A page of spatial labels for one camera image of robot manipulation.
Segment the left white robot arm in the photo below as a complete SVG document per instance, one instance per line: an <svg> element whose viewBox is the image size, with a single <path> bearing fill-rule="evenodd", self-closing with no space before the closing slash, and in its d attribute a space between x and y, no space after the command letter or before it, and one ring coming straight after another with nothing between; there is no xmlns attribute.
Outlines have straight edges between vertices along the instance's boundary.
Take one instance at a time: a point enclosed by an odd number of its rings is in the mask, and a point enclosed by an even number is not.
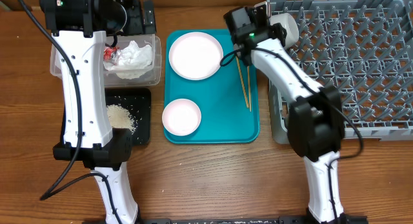
<svg viewBox="0 0 413 224"><path fill-rule="evenodd" d="M58 160L81 161L100 189L107 223L139 223L126 163L132 133L112 128L106 111L104 50L109 36L156 32L150 0L39 0L61 62L65 119Z"/></svg>

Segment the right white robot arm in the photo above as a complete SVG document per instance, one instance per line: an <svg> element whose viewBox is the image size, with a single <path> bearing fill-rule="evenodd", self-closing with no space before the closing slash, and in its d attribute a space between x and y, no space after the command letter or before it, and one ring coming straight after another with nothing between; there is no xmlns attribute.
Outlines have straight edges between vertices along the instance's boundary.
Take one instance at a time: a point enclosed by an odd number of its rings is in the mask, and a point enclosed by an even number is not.
<svg viewBox="0 0 413 224"><path fill-rule="evenodd" d="M299 39L291 14L268 16L265 5L241 6L227 12L223 19L234 49L220 65L236 58L246 66L254 66L284 97L289 107L288 142L305 162L310 220L337 223L344 213L339 199L337 159L345 135L337 88L312 79L287 53Z"/></svg>

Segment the red foil snack wrapper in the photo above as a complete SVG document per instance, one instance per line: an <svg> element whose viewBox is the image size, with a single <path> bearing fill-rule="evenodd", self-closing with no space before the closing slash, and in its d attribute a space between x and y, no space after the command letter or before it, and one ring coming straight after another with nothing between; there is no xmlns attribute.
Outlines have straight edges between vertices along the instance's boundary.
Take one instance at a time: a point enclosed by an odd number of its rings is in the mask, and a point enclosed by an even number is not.
<svg viewBox="0 0 413 224"><path fill-rule="evenodd" d="M106 46L104 49L104 56L103 56L104 62L116 64L117 59L118 59L118 52L119 52L119 47Z"/></svg>

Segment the small pink bowl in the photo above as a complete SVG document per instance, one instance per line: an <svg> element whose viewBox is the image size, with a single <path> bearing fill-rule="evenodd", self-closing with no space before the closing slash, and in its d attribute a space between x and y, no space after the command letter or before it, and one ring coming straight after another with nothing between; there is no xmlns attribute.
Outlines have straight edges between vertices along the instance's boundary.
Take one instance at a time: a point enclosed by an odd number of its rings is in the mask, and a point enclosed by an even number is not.
<svg viewBox="0 0 413 224"><path fill-rule="evenodd" d="M171 101L162 113L164 128L175 136L188 136L201 124L201 110L189 99Z"/></svg>

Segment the grey round bowl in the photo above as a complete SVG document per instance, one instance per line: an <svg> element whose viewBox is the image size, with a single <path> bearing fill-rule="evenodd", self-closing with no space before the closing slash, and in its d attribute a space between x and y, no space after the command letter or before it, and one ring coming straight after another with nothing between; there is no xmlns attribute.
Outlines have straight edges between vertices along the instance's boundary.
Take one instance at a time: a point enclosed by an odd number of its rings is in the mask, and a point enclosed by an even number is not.
<svg viewBox="0 0 413 224"><path fill-rule="evenodd" d="M284 49L288 49L299 40L299 29L297 27L296 20L291 14L277 14L270 17L270 24L280 23L281 26L287 31L285 37L285 46Z"/></svg>

